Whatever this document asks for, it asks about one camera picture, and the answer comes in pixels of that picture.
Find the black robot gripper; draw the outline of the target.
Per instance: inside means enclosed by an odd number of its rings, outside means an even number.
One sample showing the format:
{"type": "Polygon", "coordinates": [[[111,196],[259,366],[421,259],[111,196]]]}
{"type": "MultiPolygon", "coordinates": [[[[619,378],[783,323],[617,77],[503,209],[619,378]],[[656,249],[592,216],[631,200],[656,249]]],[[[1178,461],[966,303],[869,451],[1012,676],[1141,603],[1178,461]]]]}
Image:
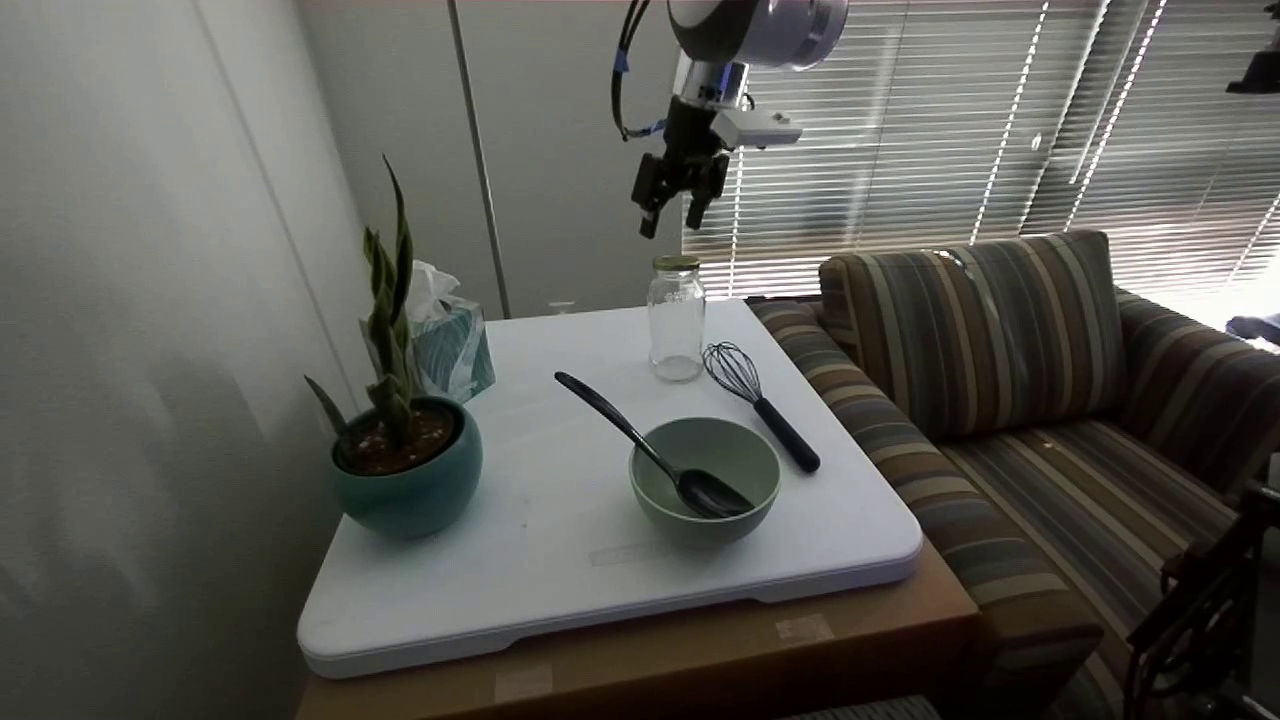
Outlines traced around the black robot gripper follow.
{"type": "Polygon", "coordinates": [[[710,133],[710,111],[671,99],[663,118],[663,152],[641,157],[631,205],[641,209],[641,237],[656,241],[659,211],[686,191],[686,229],[702,224],[708,205],[722,191],[727,147],[710,133]]]}

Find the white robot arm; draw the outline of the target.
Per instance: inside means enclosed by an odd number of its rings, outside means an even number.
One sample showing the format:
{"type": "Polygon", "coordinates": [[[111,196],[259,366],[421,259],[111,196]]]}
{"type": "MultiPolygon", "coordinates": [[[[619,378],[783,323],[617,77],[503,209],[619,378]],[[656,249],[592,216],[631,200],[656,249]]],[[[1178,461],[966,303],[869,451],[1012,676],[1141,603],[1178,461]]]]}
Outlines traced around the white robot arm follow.
{"type": "Polygon", "coordinates": [[[735,147],[800,141],[783,111],[746,99],[745,77],[818,64],[842,23],[849,0],[669,0],[679,57],[669,114],[647,124],[663,134],[663,152],[645,152],[631,181],[645,237],[656,237],[663,205],[679,191],[686,191],[685,224],[694,229],[722,191],[735,147]]]}

